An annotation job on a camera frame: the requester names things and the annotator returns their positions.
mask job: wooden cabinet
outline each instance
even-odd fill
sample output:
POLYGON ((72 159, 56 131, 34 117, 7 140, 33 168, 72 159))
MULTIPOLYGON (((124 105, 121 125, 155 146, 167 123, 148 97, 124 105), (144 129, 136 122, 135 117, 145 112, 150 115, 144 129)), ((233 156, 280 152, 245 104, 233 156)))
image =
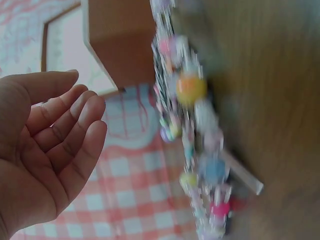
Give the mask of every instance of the wooden cabinet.
POLYGON ((153 84, 155 23, 148 0, 84 0, 85 42, 118 89, 153 84))

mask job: finger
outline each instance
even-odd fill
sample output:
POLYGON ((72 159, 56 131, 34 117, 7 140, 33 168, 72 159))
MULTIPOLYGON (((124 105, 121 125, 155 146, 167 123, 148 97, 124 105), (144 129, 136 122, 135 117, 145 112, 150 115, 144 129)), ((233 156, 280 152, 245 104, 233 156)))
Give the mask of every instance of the finger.
POLYGON ((87 90, 85 85, 76 85, 65 94, 52 98, 41 106, 33 107, 26 122, 30 135, 34 136, 41 130, 49 128, 87 90))
POLYGON ((3 80, 22 87, 22 91, 28 95, 27 100, 34 105, 66 93, 76 83, 78 77, 78 71, 71 70, 10 75, 3 80))
POLYGON ((85 91, 54 124, 34 136, 35 141, 45 153, 62 143, 79 119, 86 102, 97 94, 85 91))
POLYGON ((105 108, 102 97, 92 96, 84 105, 78 121, 64 141, 47 152, 56 173, 59 173, 77 155, 89 126, 101 120, 105 108))
POLYGON ((81 149, 58 175, 70 202, 80 193, 94 170, 104 146, 106 133, 107 125, 103 121, 92 123, 81 149))

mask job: orange bead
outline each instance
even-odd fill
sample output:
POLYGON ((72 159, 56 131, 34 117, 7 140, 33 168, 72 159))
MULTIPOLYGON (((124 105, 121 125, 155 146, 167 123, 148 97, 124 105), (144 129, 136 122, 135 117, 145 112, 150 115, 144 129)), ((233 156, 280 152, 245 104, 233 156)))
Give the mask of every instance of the orange bead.
POLYGON ((177 81, 176 96, 182 105, 193 106, 198 99, 207 95, 207 82, 195 75, 183 75, 177 81))

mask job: fingernail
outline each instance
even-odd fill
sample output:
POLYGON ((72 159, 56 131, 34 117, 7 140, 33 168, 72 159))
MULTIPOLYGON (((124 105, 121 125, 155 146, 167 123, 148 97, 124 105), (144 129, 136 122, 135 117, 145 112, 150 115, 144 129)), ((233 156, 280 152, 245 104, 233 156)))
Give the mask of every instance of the fingernail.
POLYGON ((71 70, 68 70, 67 72, 70 72, 70 73, 79 73, 77 69, 71 69, 71 70))

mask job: yellow bead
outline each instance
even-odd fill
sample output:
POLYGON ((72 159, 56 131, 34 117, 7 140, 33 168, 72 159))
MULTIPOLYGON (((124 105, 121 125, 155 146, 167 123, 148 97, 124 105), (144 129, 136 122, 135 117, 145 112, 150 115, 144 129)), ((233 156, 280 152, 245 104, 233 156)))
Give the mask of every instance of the yellow bead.
POLYGON ((180 136, 181 133, 182 133, 181 126, 178 126, 177 124, 170 123, 169 128, 170 128, 171 134, 172 134, 175 138, 178 137, 178 136, 180 136))
POLYGON ((184 172, 180 175, 180 184, 182 188, 193 188, 198 185, 197 176, 194 173, 184 172))
POLYGON ((182 76, 176 85, 176 96, 178 101, 190 107, 199 99, 207 95, 207 82, 195 75, 182 76))

